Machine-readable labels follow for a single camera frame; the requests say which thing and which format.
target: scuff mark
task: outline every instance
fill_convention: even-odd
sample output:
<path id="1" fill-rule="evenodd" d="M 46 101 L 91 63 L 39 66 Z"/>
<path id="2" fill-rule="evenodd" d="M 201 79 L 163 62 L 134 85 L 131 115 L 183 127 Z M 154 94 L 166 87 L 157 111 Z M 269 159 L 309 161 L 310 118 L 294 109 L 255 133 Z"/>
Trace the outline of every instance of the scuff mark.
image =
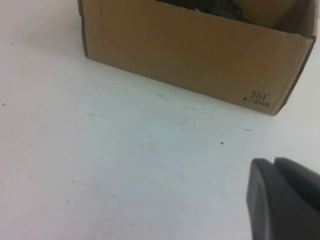
<path id="1" fill-rule="evenodd" d="M 103 119 L 107 119 L 108 118 L 108 116 L 106 116 L 106 115 L 94 114 L 94 113 L 91 113 L 91 112 L 88 112 L 86 114 L 91 116 L 91 117 L 96 117 L 96 118 L 103 118 Z"/>
<path id="2" fill-rule="evenodd" d="M 128 224 L 128 225 L 131 225 L 131 226 L 135 227 L 135 228 L 140 228 L 140 226 L 138 224 L 136 224 L 136 223 L 134 223 L 132 221 L 128 221 L 128 220 L 125 219 L 124 222 L 126 224 Z"/>
<path id="3" fill-rule="evenodd" d="M 79 186 L 86 186 L 86 187 L 98 187 L 99 186 L 99 184 L 97 184 L 97 183 L 81 182 L 81 181 L 74 181 L 74 180 L 71 180 L 71 183 L 78 184 Z"/>
<path id="4" fill-rule="evenodd" d="M 30 233 L 30 231 L 31 231 L 31 228 L 30 228 L 29 231 L 24 235 L 24 237 L 22 238 L 22 240 L 26 240 L 26 238 L 27 238 L 28 234 Z"/>

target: white surface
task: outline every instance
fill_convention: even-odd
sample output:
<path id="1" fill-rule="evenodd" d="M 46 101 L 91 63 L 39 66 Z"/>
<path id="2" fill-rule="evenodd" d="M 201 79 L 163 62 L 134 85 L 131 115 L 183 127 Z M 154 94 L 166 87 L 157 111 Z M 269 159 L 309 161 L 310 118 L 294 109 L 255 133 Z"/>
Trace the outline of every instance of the white surface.
<path id="1" fill-rule="evenodd" d="M 75 0 L 0 30 L 1 240 L 249 240 L 253 158 L 320 172 L 319 45 L 272 117 L 87 60 Z"/>

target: brown cardboard box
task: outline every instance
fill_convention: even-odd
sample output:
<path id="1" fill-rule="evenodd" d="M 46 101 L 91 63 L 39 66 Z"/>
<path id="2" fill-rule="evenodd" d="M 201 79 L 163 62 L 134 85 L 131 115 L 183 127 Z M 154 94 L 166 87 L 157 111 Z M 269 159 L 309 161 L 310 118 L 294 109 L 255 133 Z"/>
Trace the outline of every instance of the brown cardboard box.
<path id="1" fill-rule="evenodd" d="M 276 115 L 316 41 L 319 0 L 237 0 L 230 20 L 156 0 L 78 0 L 89 59 Z"/>

